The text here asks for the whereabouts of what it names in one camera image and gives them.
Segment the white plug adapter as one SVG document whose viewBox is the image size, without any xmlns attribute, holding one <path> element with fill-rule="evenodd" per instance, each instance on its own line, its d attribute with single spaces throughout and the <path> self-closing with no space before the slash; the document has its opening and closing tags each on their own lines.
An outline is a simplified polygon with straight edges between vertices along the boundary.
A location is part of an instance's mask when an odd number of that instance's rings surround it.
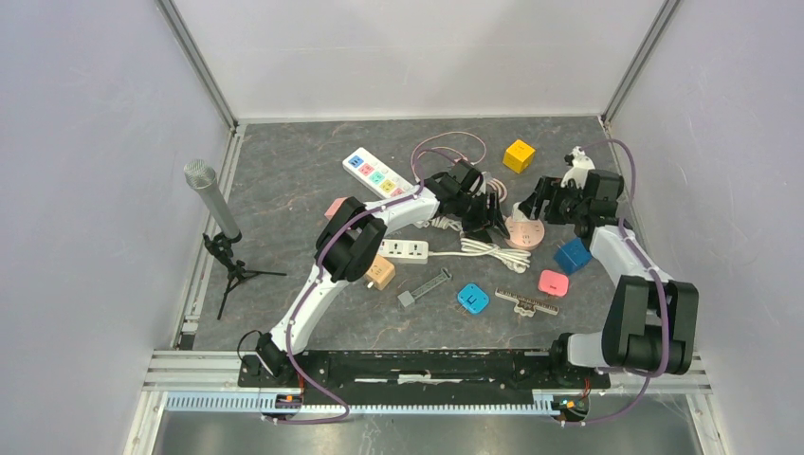
<svg viewBox="0 0 804 455">
<path fill-rule="evenodd" d="M 512 218 L 515 222 L 526 222 L 529 220 L 528 214 L 520 209 L 520 203 L 515 203 L 512 206 Z"/>
</svg>

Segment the pink round socket base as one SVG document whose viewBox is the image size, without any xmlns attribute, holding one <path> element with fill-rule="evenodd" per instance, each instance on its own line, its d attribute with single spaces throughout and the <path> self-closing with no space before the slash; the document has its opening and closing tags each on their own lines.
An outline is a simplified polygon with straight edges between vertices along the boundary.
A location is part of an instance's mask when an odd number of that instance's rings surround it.
<svg viewBox="0 0 804 455">
<path fill-rule="evenodd" d="M 504 239 L 511 248 L 532 251 L 543 241 L 545 227 L 541 220 L 529 219 L 518 214 L 511 215 L 504 220 L 508 237 Z"/>
</svg>

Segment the dark blue cube socket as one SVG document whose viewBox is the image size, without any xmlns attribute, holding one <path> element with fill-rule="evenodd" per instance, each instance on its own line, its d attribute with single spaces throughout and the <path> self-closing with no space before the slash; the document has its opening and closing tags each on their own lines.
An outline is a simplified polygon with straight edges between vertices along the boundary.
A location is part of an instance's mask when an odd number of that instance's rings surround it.
<svg viewBox="0 0 804 455">
<path fill-rule="evenodd" d="M 574 238 L 560 246 L 553 259 L 561 272 L 569 276 L 584 268 L 593 256 L 580 238 Z"/>
</svg>

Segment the yellow cube plug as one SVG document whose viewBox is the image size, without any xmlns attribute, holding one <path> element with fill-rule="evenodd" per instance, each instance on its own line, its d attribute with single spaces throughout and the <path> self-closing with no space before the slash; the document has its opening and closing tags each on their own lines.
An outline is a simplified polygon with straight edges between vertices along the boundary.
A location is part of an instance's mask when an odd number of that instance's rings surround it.
<svg viewBox="0 0 804 455">
<path fill-rule="evenodd" d="M 535 155 L 535 147 L 517 139 L 506 148 L 502 163 L 514 173 L 523 173 L 533 162 Z"/>
</svg>

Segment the blue plug adapter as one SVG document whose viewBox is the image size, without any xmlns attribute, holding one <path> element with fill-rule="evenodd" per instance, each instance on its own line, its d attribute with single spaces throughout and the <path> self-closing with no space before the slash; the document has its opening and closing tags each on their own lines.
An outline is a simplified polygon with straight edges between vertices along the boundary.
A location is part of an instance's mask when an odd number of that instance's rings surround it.
<svg viewBox="0 0 804 455">
<path fill-rule="evenodd" d="M 490 298 L 476 283 L 465 285 L 456 296 L 458 303 L 471 315 L 479 315 L 489 304 Z"/>
</svg>

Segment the pink and blue block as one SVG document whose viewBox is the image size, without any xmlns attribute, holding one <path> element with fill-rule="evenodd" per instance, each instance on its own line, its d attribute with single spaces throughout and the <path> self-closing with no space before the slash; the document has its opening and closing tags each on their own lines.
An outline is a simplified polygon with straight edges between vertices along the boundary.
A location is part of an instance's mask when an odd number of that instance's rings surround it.
<svg viewBox="0 0 804 455">
<path fill-rule="evenodd" d="M 538 290 L 549 296 L 562 298 L 569 290 L 569 278 L 553 270 L 542 270 L 539 275 Z"/>
</svg>

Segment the small white power strip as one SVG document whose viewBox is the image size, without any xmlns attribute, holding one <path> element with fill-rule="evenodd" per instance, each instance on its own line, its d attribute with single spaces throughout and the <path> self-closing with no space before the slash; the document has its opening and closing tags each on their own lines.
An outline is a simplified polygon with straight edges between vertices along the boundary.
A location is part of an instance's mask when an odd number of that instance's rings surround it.
<svg viewBox="0 0 804 455">
<path fill-rule="evenodd" d="M 426 241 L 384 239 L 377 254 L 393 264 L 426 264 L 429 243 Z"/>
</svg>

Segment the long white power strip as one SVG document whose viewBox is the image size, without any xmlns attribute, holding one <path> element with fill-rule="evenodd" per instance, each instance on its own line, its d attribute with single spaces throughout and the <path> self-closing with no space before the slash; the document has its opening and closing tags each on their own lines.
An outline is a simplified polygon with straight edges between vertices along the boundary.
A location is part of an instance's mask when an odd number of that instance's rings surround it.
<svg viewBox="0 0 804 455">
<path fill-rule="evenodd" d="M 396 197 L 413 188 L 413 184 L 362 147 L 344 158 L 341 165 L 345 172 L 380 199 Z"/>
</svg>

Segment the beige dragon plug adapter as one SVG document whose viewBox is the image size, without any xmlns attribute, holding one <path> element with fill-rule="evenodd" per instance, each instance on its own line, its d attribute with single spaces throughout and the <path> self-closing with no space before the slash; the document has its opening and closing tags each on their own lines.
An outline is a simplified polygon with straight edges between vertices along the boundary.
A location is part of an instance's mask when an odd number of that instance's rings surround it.
<svg viewBox="0 0 804 455">
<path fill-rule="evenodd" d="M 395 267 L 385 257 L 376 255 L 370 268 L 364 274 L 367 287 L 379 291 L 384 290 L 395 277 Z"/>
</svg>

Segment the pink cube plug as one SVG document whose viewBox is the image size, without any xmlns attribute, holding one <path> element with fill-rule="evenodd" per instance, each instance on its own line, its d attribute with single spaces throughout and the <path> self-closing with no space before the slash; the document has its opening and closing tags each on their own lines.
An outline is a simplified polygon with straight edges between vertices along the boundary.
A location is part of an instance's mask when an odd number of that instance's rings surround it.
<svg viewBox="0 0 804 455">
<path fill-rule="evenodd" d="M 338 212 L 338 210 L 340 209 L 341 205 L 344 203 L 345 200 L 346 200 L 346 197 L 336 198 L 332 202 L 332 204 L 328 207 L 328 209 L 325 211 L 325 213 L 324 213 L 325 218 L 327 220 L 332 220 L 333 217 L 336 215 L 336 213 Z"/>
</svg>

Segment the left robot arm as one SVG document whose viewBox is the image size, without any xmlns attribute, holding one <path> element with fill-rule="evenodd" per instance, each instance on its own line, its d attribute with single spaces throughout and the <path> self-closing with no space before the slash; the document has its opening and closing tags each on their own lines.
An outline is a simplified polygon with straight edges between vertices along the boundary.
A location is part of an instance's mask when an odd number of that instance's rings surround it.
<svg viewBox="0 0 804 455">
<path fill-rule="evenodd" d="M 346 198 L 316 241 L 310 274 L 283 318 L 260 336 L 255 353 L 275 386 L 297 376 L 298 361 L 313 329 L 335 297 L 367 273 L 388 233 L 433 218 L 452 216 L 466 232 L 495 228 L 507 237 L 499 195 L 482 190 L 482 173 L 466 160 L 386 199 Z"/>
</svg>

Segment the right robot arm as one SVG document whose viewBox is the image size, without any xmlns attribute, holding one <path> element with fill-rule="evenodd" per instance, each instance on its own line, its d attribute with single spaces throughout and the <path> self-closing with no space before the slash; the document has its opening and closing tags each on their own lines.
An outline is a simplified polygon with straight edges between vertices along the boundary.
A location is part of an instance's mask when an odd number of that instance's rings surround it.
<svg viewBox="0 0 804 455">
<path fill-rule="evenodd" d="M 584 183 L 543 176 L 518 210 L 550 225 L 571 225 L 615 285 L 603 328 L 563 334 L 547 362 L 550 379 L 571 387 L 588 369 L 621 369 L 648 377 L 689 370 L 699 291 L 674 280 L 651 260 L 630 224 L 618 216 L 624 178 L 592 170 Z"/>
</svg>

